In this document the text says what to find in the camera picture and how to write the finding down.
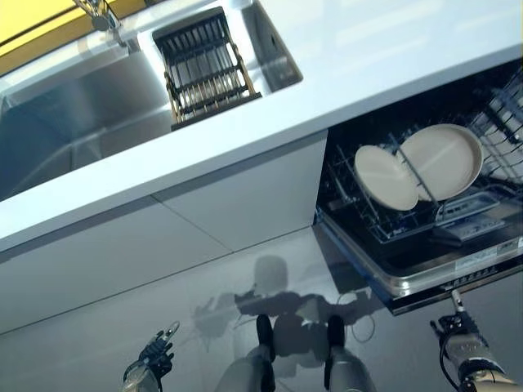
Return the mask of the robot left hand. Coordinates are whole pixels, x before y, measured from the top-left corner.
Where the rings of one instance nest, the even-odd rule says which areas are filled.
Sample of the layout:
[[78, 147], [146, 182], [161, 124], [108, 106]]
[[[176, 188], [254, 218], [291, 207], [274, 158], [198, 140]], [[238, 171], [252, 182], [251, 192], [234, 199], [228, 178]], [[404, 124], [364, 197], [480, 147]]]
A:
[[180, 322], [175, 321], [166, 329], [157, 332], [139, 354], [138, 359], [160, 380], [172, 370], [174, 353], [170, 353], [169, 350], [172, 348], [171, 339], [179, 327]]

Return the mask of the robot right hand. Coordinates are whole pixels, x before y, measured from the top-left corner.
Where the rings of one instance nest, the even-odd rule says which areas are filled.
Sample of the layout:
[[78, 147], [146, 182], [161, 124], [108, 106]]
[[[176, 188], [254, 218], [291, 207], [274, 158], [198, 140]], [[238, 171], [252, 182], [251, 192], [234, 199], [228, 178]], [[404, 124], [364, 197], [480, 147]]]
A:
[[440, 352], [456, 369], [466, 362], [490, 361], [494, 357], [489, 345], [480, 334], [475, 320], [465, 310], [458, 290], [451, 292], [454, 313], [441, 316], [438, 322], [430, 325], [439, 341]]

